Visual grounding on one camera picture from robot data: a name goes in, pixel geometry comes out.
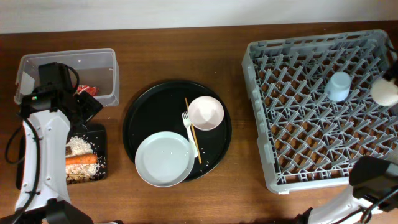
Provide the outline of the grey dishwasher rack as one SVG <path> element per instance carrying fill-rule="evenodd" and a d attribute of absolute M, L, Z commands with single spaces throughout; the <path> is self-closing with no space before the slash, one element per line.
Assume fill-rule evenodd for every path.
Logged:
<path fill-rule="evenodd" d="M 266 187 L 275 194 L 346 185 L 362 156 L 397 149 L 397 109 L 371 98 L 371 85 L 397 59 L 383 30 L 251 42 L 242 68 L 256 120 Z M 348 97 L 324 92 L 336 72 Z"/>

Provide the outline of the light blue cup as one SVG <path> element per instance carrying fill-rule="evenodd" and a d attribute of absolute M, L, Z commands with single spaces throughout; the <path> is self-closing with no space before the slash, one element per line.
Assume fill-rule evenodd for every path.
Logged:
<path fill-rule="evenodd" d="M 345 72 L 336 72 L 326 84 L 324 92 L 331 101 L 345 100 L 351 88 L 351 77 Z"/>

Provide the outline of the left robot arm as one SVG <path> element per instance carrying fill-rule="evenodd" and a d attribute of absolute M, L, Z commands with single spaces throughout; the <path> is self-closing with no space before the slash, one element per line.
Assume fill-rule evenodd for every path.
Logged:
<path fill-rule="evenodd" d="M 38 67 L 39 85 L 22 98 L 19 116 L 25 133 L 24 173 L 14 214 L 1 223 L 92 223 L 70 203 L 66 180 L 66 143 L 71 129 L 84 127 L 102 104 L 78 93 L 63 63 Z"/>

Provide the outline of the white plastic fork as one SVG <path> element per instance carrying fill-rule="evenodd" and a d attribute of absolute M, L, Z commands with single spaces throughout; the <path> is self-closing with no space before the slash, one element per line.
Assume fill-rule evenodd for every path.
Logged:
<path fill-rule="evenodd" d="M 187 130 L 189 143 L 191 144 L 191 147 L 193 149 L 193 155 L 195 157 L 195 147 L 194 147 L 193 141 L 192 141 L 193 140 L 192 139 L 192 133 L 191 133 L 191 130 L 190 130 L 190 122 L 188 120 L 188 113 L 187 112 L 183 112 L 182 113 L 182 119 L 183 119 L 183 124 L 184 124 L 184 126 L 186 127 L 186 130 Z"/>

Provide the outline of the orange carrot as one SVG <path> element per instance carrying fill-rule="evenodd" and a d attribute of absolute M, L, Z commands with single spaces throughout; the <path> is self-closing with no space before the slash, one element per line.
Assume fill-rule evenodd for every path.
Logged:
<path fill-rule="evenodd" d="M 77 164 L 96 164 L 97 160 L 98 157 L 95 154 L 84 154 L 66 158 L 65 164 L 67 166 Z"/>

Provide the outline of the wooden chopstick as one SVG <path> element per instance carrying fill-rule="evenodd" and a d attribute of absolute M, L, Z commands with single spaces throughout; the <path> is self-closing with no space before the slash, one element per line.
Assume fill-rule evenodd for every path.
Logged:
<path fill-rule="evenodd" d="M 185 104 L 186 104 L 186 107 L 187 107 L 187 110 L 188 110 L 189 105 L 188 105 L 187 98 L 185 98 Z M 190 122 L 190 130 L 191 130 L 191 133 L 192 133 L 193 145 L 195 147 L 195 157 L 198 158 L 199 164 L 202 164 L 201 155 L 200 155 L 200 151 L 198 149 L 198 144 L 197 144 L 197 138 L 195 136 L 195 129 L 194 129 L 194 127 L 193 127 L 191 122 Z"/>

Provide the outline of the round black serving tray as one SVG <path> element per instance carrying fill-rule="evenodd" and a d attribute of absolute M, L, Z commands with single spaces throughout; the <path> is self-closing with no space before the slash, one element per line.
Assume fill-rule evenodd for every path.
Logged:
<path fill-rule="evenodd" d="M 138 96 L 130 105 L 123 124 L 123 143 L 131 162 L 145 138 L 161 131 L 177 133 L 188 138 L 182 113 L 187 105 L 200 96 L 217 99 L 224 109 L 221 124 L 211 131 L 195 129 L 201 162 L 196 161 L 185 182 L 199 179 L 211 172 L 226 155 L 232 137 L 229 111 L 223 100 L 211 89 L 188 80 L 158 83 Z"/>

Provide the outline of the grey plate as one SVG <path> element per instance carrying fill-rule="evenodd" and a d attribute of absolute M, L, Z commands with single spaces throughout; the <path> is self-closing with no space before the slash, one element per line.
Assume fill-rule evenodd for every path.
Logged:
<path fill-rule="evenodd" d="M 191 173 L 195 156 L 189 141 L 180 134 L 162 131 L 145 138 L 135 156 L 137 173 L 155 187 L 171 187 Z"/>

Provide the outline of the clear plastic bin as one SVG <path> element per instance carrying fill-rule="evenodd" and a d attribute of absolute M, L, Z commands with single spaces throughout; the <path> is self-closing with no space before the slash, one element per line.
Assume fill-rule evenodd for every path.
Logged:
<path fill-rule="evenodd" d="M 14 102 L 20 104 L 23 96 L 31 94 L 40 84 L 38 67 L 47 63 L 64 63 L 74 68 L 80 85 L 98 89 L 95 98 L 104 107 L 119 104 L 119 65 L 111 48 L 69 50 L 28 54 L 21 58 L 16 77 Z"/>

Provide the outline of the white cup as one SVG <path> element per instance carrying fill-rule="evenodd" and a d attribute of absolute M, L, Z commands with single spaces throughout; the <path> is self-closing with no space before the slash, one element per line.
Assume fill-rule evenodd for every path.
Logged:
<path fill-rule="evenodd" d="M 371 87 L 371 98 L 381 106 L 394 106 L 397 104 L 397 85 L 379 78 Z"/>

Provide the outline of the black rectangular tray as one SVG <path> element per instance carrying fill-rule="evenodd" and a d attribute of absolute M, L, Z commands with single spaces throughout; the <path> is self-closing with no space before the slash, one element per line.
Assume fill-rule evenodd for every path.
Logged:
<path fill-rule="evenodd" d="M 106 130 L 105 127 L 101 124 L 93 124 L 91 126 L 88 126 L 88 129 L 82 130 L 82 131 L 75 131 L 74 133 L 69 134 L 68 140 L 73 136 L 88 136 L 88 142 L 92 142 L 95 144 L 97 147 L 98 151 L 104 152 L 105 158 L 107 157 L 107 152 L 106 152 Z M 108 166 L 107 166 L 107 158 L 106 158 L 106 175 L 107 176 L 108 172 Z"/>

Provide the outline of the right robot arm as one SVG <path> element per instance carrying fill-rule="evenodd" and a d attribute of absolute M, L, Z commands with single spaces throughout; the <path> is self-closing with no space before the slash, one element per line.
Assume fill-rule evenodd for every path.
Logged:
<path fill-rule="evenodd" d="M 363 156 L 349 186 L 322 207 L 296 216 L 295 224 L 368 223 L 373 214 L 397 208 L 397 149 L 386 159 Z"/>

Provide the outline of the pile of white rice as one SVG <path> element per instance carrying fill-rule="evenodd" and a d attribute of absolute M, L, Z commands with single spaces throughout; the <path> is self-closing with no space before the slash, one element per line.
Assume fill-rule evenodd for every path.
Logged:
<path fill-rule="evenodd" d="M 77 164 L 66 165 L 66 178 L 67 174 L 88 174 L 92 175 L 93 181 L 101 180 L 106 175 L 106 158 L 104 152 L 98 151 L 94 143 L 88 142 L 88 136 L 73 136 L 67 142 L 67 146 L 72 149 L 72 154 L 68 157 L 79 156 L 84 154 L 95 154 L 98 157 L 96 164 Z"/>

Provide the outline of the dark brown food chunk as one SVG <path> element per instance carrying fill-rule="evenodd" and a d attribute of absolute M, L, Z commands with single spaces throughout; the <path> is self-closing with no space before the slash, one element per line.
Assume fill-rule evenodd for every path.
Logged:
<path fill-rule="evenodd" d="M 66 156 L 69 156 L 69 155 L 71 155 L 71 154 L 72 154 L 72 149 L 71 149 L 70 146 L 67 146 L 67 147 L 65 148 L 65 155 L 66 155 Z"/>

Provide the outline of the red snack wrapper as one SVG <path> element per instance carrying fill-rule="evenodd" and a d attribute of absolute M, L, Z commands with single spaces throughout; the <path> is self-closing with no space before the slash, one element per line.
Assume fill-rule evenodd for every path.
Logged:
<path fill-rule="evenodd" d="M 99 92 L 99 89 L 94 86 L 88 86 L 88 85 L 79 85 L 77 88 L 77 93 L 81 94 L 83 92 L 87 92 L 91 96 L 96 96 Z"/>

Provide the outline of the peanut shells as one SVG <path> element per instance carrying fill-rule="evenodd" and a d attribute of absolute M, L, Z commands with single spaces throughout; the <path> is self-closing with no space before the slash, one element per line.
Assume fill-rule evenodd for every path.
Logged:
<path fill-rule="evenodd" d="M 93 179 L 92 175 L 88 174 L 67 174 L 67 184 L 80 184 L 85 182 L 91 182 Z"/>

